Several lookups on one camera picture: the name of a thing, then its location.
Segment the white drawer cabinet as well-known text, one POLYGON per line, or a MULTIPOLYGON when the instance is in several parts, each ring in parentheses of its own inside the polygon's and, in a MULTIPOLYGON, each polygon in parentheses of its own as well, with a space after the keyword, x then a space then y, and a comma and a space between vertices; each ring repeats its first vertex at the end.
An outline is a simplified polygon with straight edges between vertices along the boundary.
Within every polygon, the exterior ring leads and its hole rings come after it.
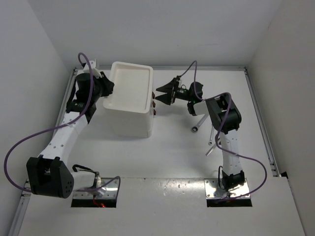
POLYGON ((116 135, 149 138, 153 131, 153 75, 150 66, 116 61, 109 80, 113 93, 103 100, 116 135))

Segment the black handled scissors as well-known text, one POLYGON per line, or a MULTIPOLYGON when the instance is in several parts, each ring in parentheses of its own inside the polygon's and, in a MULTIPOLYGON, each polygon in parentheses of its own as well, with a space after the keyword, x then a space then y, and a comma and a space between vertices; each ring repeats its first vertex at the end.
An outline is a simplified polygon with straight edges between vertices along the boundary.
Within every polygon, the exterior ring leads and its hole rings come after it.
POLYGON ((206 152, 206 156, 209 156, 213 151, 214 149, 216 148, 217 146, 216 145, 213 145, 207 152, 206 152))

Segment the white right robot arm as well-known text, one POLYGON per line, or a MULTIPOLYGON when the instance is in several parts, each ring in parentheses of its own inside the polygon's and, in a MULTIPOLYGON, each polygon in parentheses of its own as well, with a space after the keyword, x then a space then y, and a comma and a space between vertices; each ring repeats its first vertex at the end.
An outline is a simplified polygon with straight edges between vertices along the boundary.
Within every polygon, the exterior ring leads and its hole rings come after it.
POLYGON ((245 182, 245 174, 240 164, 237 145, 237 131, 242 121, 241 114, 229 93, 218 97, 203 99, 203 85, 193 82, 189 89, 181 88, 179 76, 156 89, 162 94, 156 100, 171 105, 176 99, 187 101, 188 112, 192 116, 209 115, 212 126, 219 133, 218 143, 221 145, 223 166, 221 182, 227 191, 245 182))

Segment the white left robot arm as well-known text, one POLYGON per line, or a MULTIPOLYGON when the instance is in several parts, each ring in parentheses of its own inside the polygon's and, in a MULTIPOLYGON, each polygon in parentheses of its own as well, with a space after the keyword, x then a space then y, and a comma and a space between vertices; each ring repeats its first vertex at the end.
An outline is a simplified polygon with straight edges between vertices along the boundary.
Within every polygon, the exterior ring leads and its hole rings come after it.
POLYGON ((89 73, 76 76, 62 127, 38 157, 27 161, 33 194, 65 199, 73 191, 96 192, 100 188, 99 172, 78 164, 69 170, 67 162, 76 140, 96 111, 96 102, 111 95, 113 88, 114 83, 103 72, 98 77, 89 73))

